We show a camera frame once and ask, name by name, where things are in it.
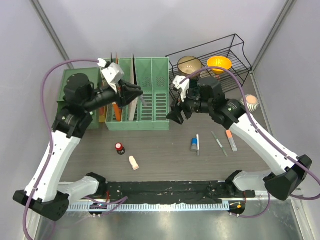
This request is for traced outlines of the white folder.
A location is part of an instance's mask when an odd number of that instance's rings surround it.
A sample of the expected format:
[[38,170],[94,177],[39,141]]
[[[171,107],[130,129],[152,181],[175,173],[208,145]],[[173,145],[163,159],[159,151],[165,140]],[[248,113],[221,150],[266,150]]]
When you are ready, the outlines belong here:
[[[131,84],[137,84],[137,76],[136,76],[136,67],[135,67],[135,57],[132,56],[131,60],[131,67],[130,67],[130,81]],[[136,114],[138,98],[135,98],[129,105],[128,105],[128,121],[133,122]]]

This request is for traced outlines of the orange folder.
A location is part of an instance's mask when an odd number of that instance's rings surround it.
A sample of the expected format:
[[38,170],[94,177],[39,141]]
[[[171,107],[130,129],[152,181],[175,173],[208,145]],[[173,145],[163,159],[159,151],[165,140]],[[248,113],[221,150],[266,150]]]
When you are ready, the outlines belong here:
[[[118,53],[115,54],[115,61],[113,60],[113,55],[111,53],[110,60],[111,62],[115,62],[116,64],[118,64],[119,63]],[[122,120],[122,109],[119,108],[119,106],[115,102],[112,104],[112,107],[113,107],[116,121],[120,122]]]

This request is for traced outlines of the white pen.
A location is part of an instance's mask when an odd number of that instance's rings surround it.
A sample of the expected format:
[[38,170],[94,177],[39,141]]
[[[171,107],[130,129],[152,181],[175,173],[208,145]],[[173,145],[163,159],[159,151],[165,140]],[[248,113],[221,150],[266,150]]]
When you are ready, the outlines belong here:
[[196,139],[197,139],[197,156],[200,156],[200,138],[199,138],[199,134],[196,134]]

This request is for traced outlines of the drawer box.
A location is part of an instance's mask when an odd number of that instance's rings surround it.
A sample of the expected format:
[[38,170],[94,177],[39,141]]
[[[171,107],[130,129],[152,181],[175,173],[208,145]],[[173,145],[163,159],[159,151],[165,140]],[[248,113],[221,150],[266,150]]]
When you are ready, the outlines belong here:
[[[64,88],[67,85],[67,80],[69,77],[75,75],[75,74],[85,74],[87,75],[90,82],[94,83],[94,88],[98,88],[102,86],[102,77],[100,73],[100,69],[98,67],[89,67],[89,68],[78,68],[78,69],[66,69],[63,72],[62,80],[60,84],[60,90],[57,96],[57,112],[58,113],[66,104],[63,100],[63,97],[65,96]],[[100,111],[95,110],[92,113],[92,119],[90,126],[88,129],[98,129],[99,128],[99,116]]]

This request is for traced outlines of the green pen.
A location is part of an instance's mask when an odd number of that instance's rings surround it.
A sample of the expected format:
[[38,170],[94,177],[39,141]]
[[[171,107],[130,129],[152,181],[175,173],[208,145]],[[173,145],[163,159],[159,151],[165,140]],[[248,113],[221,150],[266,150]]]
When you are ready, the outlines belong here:
[[217,142],[217,144],[219,145],[220,149],[222,150],[223,154],[228,157],[228,154],[225,150],[225,148],[223,147],[223,145],[221,144],[220,140],[218,139],[218,137],[216,136],[216,134],[211,131],[212,136],[214,137],[215,141]]

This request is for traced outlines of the orange highlighter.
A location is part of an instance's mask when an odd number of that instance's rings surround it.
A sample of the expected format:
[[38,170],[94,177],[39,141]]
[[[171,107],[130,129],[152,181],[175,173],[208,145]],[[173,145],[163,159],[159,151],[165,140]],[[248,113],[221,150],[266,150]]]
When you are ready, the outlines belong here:
[[229,141],[229,144],[230,144],[230,147],[231,147],[232,151],[233,152],[237,152],[238,148],[236,146],[236,143],[235,143],[235,140],[233,138],[232,132],[230,130],[226,130],[225,133],[226,133],[226,136],[227,136],[227,139]]

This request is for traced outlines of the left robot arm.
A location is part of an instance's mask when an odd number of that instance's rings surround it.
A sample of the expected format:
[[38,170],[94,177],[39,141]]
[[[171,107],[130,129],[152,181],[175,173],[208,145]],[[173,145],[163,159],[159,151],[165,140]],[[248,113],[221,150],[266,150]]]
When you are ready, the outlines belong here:
[[129,105],[143,94],[140,86],[119,80],[117,91],[110,87],[94,88],[88,76],[76,73],[64,87],[66,103],[56,115],[51,139],[33,180],[24,190],[17,190],[13,200],[54,222],[60,220],[69,205],[87,197],[100,200],[107,192],[107,180],[90,172],[81,180],[59,186],[65,167],[87,128],[93,121],[91,112],[116,102]]

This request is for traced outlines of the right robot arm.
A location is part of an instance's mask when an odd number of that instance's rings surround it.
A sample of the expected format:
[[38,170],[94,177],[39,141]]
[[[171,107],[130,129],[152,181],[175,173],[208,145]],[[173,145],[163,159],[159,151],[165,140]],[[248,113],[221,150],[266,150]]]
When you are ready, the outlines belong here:
[[261,127],[236,99],[227,99],[221,83],[214,77],[201,78],[191,89],[189,79],[176,76],[171,88],[180,96],[171,104],[166,118],[183,124],[192,114],[208,114],[226,130],[245,141],[268,165],[259,172],[236,171],[226,184],[226,193],[233,198],[244,191],[268,191],[278,200],[285,201],[306,178],[312,160],[307,155],[285,153],[286,148]]

